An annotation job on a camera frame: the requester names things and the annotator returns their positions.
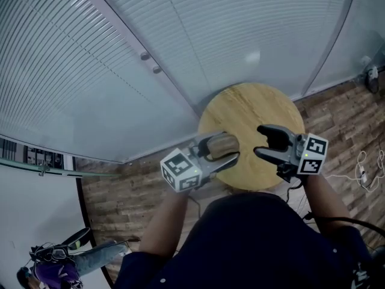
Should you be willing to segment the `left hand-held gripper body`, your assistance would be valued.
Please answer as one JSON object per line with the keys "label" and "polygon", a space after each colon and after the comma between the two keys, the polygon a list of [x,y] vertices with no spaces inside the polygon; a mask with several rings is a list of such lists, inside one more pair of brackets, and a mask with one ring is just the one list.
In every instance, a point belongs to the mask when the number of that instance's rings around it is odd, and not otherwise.
{"label": "left hand-held gripper body", "polygon": [[162,177],[176,193],[204,186],[216,164],[210,155],[202,154],[197,143],[176,148],[160,161]]}

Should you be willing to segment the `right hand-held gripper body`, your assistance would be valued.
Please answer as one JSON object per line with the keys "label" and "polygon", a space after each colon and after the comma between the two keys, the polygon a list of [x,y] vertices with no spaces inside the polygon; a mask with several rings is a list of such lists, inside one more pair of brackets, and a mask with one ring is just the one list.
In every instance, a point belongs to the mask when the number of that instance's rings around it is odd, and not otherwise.
{"label": "right hand-held gripper body", "polygon": [[277,166],[277,176],[290,182],[296,177],[300,180],[309,175],[319,175],[327,157],[328,140],[317,135],[297,134],[294,145],[289,149],[289,161]]}

